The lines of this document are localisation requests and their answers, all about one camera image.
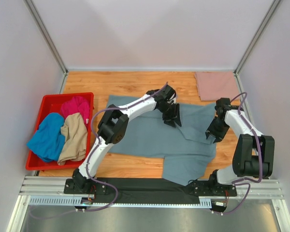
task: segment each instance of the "wooden tabletop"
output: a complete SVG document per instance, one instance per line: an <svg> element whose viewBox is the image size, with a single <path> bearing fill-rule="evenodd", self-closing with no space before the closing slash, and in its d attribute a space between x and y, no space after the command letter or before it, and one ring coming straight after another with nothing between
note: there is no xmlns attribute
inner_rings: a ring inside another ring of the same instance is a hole
<svg viewBox="0 0 290 232"><path fill-rule="evenodd" d="M206 105L212 101L201 101L196 87L194 72L69 72L64 93L93 92L94 110L106 108L109 95L141 97L148 90L159 89L166 82L176 90L177 102ZM97 116L94 127L103 114ZM204 178L215 169L232 163L237 138L229 129L224 140L217 144L216 157L206 168ZM98 177L161 178L163 159L144 158L108 153L97 170ZM48 170L40 176L71 176L74 169Z"/></svg>

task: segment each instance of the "gray floor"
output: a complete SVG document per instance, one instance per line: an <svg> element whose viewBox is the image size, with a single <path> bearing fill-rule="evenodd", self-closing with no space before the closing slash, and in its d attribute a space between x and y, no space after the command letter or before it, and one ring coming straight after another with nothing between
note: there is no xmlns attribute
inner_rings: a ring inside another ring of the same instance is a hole
<svg viewBox="0 0 290 232"><path fill-rule="evenodd" d="M229 201L229 209L238 204ZM73 209L37 206L37 217ZM278 223L270 201L246 200L234 214L212 215L205 209L111 207L99 212L71 213L49 220L26 216L22 232L276 232Z"/></svg>

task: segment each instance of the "pink cloth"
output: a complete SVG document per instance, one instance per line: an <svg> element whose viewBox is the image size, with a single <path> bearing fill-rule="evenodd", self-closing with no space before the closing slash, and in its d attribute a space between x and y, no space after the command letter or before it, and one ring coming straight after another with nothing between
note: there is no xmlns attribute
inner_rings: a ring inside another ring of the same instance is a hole
<svg viewBox="0 0 290 232"><path fill-rule="evenodd" d="M69 115L81 113L85 124L88 124L89 122L89 111L89 102L81 96L75 96L71 100L66 101L62 104L60 109L60 112L63 115L64 119L66 119Z"/></svg>
<svg viewBox="0 0 290 232"><path fill-rule="evenodd" d="M232 72L196 72L194 76L202 101L216 101L220 98L231 100L239 94Z"/></svg>

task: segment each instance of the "towel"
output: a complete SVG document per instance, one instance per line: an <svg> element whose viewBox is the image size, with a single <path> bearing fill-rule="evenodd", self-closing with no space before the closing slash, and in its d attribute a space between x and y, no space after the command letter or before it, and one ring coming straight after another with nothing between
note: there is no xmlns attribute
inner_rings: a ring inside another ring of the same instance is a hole
<svg viewBox="0 0 290 232"><path fill-rule="evenodd" d="M27 147L44 162L57 161L64 145L60 133L64 119L60 114L50 113L27 143Z"/></svg>
<svg viewBox="0 0 290 232"><path fill-rule="evenodd" d="M65 137L65 144L58 159L58 165L64 165L67 160L80 161L85 158L87 144L87 129L80 113L69 115L61 134Z"/></svg>
<svg viewBox="0 0 290 232"><path fill-rule="evenodd" d="M107 105L125 105L133 97L110 96ZM215 104L180 104L182 127L170 127L162 113L154 110L129 121L122 141L110 152L164 158L162 178L187 185L204 175L207 164L216 155L215 138L206 139L205 131L215 115Z"/></svg>
<svg viewBox="0 0 290 232"><path fill-rule="evenodd" d="M75 96L70 101L66 101L62 104L60 109L60 113L63 115L64 119L69 115L80 113L85 124L89 122L89 111L89 102L81 96Z"/></svg>
<svg viewBox="0 0 290 232"><path fill-rule="evenodd" d="M232 99L239 94L232 72L196 72L194 77L202 101Z"/></svg>

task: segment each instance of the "white wall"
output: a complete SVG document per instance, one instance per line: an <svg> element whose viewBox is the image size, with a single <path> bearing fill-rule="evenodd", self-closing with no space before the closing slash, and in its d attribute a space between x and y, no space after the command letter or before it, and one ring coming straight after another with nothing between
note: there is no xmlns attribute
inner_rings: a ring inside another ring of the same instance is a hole
<svg viewBox="0 0 290 232"><path fill-rule="evenodd" d="M273 176L290 211L290 0L282 1L240 80L256 126L275 138Z"/></svg>
<svg viewBox="0 0 290 232"><path fill-rule="evenodd" d="M58 93L63 73L22 0L0 1L0 232L24 179L43 95Z"/></svg>
<svg viewBox="0 0 290 232"><path fill-rule="evenodd" d="M69 69L234 70L272 0L34 0Z"/></svg>

